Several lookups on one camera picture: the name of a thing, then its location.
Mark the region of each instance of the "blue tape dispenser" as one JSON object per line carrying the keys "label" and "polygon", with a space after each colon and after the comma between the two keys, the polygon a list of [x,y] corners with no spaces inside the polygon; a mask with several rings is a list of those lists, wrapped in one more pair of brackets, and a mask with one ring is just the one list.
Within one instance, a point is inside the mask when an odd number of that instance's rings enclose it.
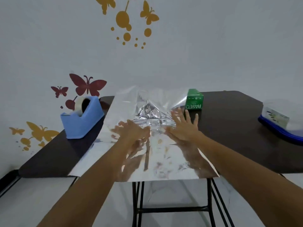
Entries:
{"label": "blue tape dispenser", "polygon": [[80,110],[76,108],[71,114],[60,115],[68,139],[83,138],[103,116],[97,96],[85,97],[80,104]]}

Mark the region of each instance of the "forearm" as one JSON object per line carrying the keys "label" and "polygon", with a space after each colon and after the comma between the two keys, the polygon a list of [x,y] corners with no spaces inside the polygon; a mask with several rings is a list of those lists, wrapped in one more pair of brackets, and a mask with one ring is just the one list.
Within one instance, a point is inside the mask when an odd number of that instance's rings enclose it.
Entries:
{"label": "forearm", "polygon": [[303,211],[301,188],[201,132],[197,132],[192,141],[247,200],[266,226],[298,225],[296,221]]}
{"label": "forearm", "polygon": [[92,226],[132,144],[118,140],[66,191],[38,227]]}

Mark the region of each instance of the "green box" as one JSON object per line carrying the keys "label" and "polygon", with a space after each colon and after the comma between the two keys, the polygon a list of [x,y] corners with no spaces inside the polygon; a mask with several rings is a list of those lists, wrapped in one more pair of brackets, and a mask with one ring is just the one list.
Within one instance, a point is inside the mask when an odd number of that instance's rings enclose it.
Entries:
{"label": "green box", "polygon": [[187,93],[185,109],[187,110],[201,110],[203,106],[204,95],[197,89],[189,89]]}

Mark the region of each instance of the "tile floor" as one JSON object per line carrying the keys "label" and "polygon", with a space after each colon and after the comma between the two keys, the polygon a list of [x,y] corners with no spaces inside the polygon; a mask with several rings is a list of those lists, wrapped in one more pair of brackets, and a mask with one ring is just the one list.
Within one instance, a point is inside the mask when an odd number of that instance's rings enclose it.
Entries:
{"label": "tile floor", "polygon": [[[303,187],[303,174],[285,177]],[[0,226],[36,226],[55,202],[64,194],[73,178],[20,179],[0,198]],[[229,214],[237,226],[264,226],[248,203],[223,178],[215,183]],[[144,207],[203,206],[207,204],[206,179],[155,181],[145,183]],[[216,226],[224,226],[213,199]],[[95,222],[97,226],[131,226],[132,185],[115,183]],[[152,213],[142,215],[142,226],[209,227],[207,212]]]}

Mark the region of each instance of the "person's left hand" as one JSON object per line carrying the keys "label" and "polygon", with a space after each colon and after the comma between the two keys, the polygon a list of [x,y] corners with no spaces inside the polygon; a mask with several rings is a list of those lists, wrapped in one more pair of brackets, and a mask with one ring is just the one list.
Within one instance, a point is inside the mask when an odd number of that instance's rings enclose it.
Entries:
{"label": "person's left hand", "polygon": [[149,126],[141,128],[129,119],[127,120],[127,122],[120,121],[118,125],[119,126],[115,126],[114,129],[111,129],[111,131],[119,134],[120,138],[126,138],[131,141],[136,141],[150,137]]}

